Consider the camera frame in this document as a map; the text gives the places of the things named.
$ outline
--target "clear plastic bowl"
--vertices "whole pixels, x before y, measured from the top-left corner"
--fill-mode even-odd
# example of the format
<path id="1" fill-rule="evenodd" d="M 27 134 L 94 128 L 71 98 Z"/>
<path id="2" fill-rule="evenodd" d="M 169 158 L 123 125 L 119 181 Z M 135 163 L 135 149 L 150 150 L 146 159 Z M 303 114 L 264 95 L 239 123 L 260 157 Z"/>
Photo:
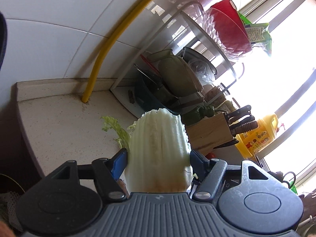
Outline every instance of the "clear plastic bowl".
<path id="1" fill-rule="evenodd" d="M 203 29 L 216 42 L 230 61 L 237 62 L 252 51 L 247 35 L 226 14 L 208 9 L 203 17 Z"/>

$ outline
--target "dark bowl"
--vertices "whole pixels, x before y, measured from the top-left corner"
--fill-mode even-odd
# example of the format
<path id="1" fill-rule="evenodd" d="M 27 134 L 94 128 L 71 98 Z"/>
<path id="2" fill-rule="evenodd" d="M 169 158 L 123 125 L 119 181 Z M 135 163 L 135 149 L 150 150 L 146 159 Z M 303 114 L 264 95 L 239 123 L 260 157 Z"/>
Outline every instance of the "dark bowl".
<path id="1" fill-rule="evenodd" d="M 172 111 L 163 105 L 152 92 L 157 91 L 158 86 L 150 81 L 146 76 L 140 75 L 135 84 L 135 100 L 144 111 L 167 109 L 174 115 L 179 115 L 179 111 Z"/>
<path id="2" fill-rule="evenodd" d="M 197 52 L 196 50 L 193 50 L 190 47 L 184 47 L 183 48 L 183 55 L 182 55 L 184 61 L 188 63 L 192 59 L 199 59 L 201 61 L 204 61 L 207 63 L 207 65 L 210 67 L 211 71 L 214 75 L 217 75 L 217 69 L 214 67 L 214 65 L 207 59 L 205 56 Z"/>

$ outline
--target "yellow oil bottle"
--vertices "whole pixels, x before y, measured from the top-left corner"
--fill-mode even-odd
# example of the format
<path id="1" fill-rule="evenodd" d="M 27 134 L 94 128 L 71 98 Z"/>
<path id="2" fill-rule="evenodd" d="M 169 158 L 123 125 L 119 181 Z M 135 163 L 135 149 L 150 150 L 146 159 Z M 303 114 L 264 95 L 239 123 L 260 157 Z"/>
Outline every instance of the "yellow oil bottle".
<path id="1" fill-rule="evenodd" d="M 239 140 L 236 147 L 245 159 L 263 150 L 277 137 L 279 122 L 276 114 L 267 115 L 258 119 L 257 122 L 258 128 L 236 136 Z"/>

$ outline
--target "wall tile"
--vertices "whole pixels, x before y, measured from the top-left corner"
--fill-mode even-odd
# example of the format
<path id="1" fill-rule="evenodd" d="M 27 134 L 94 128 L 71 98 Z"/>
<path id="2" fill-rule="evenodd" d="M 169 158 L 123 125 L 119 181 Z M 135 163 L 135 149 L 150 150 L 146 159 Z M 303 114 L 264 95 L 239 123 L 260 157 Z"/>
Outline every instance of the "wall tile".
<path id="1" fill-rule="evenodd" d="M 11 118 L 16 82 L 62 78 L 86 32 L 25 20 L 7 20 L 8 42 L 0 71 L 0 120 Z"/>
<path id="2" fill-rule="evenodd" d="M 136 0 L 114 0 L 97 20 L 91 29 L 91 33 L 108 37 L 112 26 L 118 22 L 121 15 L 123 15 L 123 13 L 125 13 L 135 1 Z M 189 1 L 197 0 L 152 1 L 149 6 L 147 6 L 147 8 L 131 23 L 118 41 L 140 48 L 145 38 L 152 34 L 152 31 L 155 28 L 163 25 L 164 22 L 162 19 L 167 21 L 170 15 L 176 11 L 177 6 Z M 172 39 L 172 34 L 165 37 L 165 39 Z"/>
<path id="3" fill-rule="evenodd" d="M 194 15 L 192 15 L 192 12 L 196 12 L 197 10 L 197 6 L 191 6 L 186 9 L 185 12 L 191 15 L 191 17 L 194 17 Z M 188 25 L 183 20 L 182 16 L 178 15 L 175 18 L 175 21 L 173 21 L 173 24 L 170 25 L 169 28 L 164 28 L 163 31 L 155 39 L 155 41 L 147 48 L 147 50 L 150 52 L 157 52 L 163 49 L 173 49 L 174 54 L 177 54 L 179 48 L 177 43 L 179 43 L 179 41 L 191 31 L 190 28 L 188 28 L 187 26 Z M 173 41 L 173 38 L 177 35 L 177 33 L 180 33 L 182 29 L 182 34 Z M 191 41 L 194 37 L 195 36 L 193 34 L 191 36 L 191 39 L 188 39 L 187 42 Z"/>
<path id="4" fill-rule="evenodd" d="M 80 78 L 89 77 L 96 57 L 99 53 L 101 44 L 105 41 L 105 37 L 88 34 L 82 45 L 78 49 L 74 59 L 72 60 L 69 68 L 66 71 L 66 78 Z M 117 78 L 119 68 L 124 64 L 128 63 L 138 49 L 127 44 L 116 42 L 100 69 L 99 78 Z M 134 78 L 136 71 L 133 69 L 126 78 Z"/>
<path id="5" fill-rule="evenodd" d="M 88 31 L 112 0 L 0 0 L 8 19 L 34 20 Z"/>

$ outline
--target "screw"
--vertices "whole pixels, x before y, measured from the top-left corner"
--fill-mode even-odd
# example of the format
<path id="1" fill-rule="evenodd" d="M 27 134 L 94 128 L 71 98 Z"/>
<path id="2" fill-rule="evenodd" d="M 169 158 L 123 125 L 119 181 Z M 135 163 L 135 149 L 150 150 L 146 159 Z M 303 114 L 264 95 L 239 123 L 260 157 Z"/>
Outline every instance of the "screw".
<path id="1" fill-rule="evenodd" d="M 211 197 L 211 194 L 207 191 L 199 191 L 195 194 L 195 197 L 201 200 L 206 200 Z"/>
<path id="2" fill-rule="evenodd" d="M 121 191 L 111 191 L 109 193 L 109 198 L 113 199 L 113 200 L 119 200 L 124 198 L 125 194 L 122 193 Z"/>

